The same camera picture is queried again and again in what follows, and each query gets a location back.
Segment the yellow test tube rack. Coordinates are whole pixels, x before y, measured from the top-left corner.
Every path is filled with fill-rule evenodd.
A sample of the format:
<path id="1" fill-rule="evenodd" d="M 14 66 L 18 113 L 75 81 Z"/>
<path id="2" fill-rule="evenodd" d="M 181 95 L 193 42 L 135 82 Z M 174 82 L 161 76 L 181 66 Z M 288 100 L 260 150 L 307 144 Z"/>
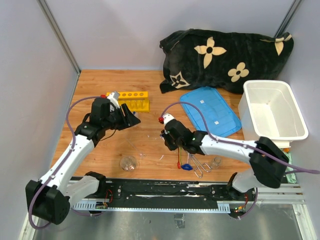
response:
<path id="1" fill-rule="evenodd" d="M 150 101 L 147 91 L 119 91 L 115 95 L 117 103 L 115 106 L 126 104 L 131 112 L 148 113 Z"/>

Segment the clear plastic tube rack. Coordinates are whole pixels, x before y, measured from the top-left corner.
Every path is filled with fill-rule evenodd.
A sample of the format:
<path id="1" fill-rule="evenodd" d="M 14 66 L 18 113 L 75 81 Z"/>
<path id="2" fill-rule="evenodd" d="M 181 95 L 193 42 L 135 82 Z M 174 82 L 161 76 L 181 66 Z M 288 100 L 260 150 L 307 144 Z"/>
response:
<path id="1" fill-rule="evenodd" d="M 133 114 L 136 118 L 139 118 L 139 113 L 138 113 L 138 112 L 133 111 L 132 114 Z"/>

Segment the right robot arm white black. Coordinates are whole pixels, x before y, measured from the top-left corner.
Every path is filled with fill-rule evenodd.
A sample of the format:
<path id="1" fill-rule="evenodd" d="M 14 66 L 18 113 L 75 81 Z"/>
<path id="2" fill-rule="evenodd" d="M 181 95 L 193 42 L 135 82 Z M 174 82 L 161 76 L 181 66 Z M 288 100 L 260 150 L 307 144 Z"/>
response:
<path id="1" fill-rule="evenodd" d="M 289 159 L 269 138 L 234 140 L 210 135 L 206 131 L 190 131 L 170 116 L 160 117 L 159 121 L 164 125 L 161 137 L 171 151 L 182 148 L 192 155 L 222 156 L 250 166 L 230 177 L 226 186 L 230 199 L 238 200 L 255 187 L 278 189 L 281 186 Z"/>

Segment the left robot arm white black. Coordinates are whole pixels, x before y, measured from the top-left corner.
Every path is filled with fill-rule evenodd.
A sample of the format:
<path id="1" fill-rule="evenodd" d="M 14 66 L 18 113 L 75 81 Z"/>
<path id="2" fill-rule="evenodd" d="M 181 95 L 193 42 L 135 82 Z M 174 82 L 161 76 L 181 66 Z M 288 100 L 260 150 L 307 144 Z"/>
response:
<path id="1" fill-rule="evenodd" d="M 108 96 L 93 96 L 91 111 L 71 130 L 72 140 L 58 161 L 39 180 L 30 180 L 26 185 L 28 220 L 34 229 L 41 227 L 33 217 L 59 225 L 83 198 L 107 196 L 106 177 L 97 172 L 88 172 L 74 185 L 68 183 L 84 158 L 106 138 L 106 131 L 121 131 L 141 122 L 125 103 L 119 104 L 119 96 L 117 91 Z"/>

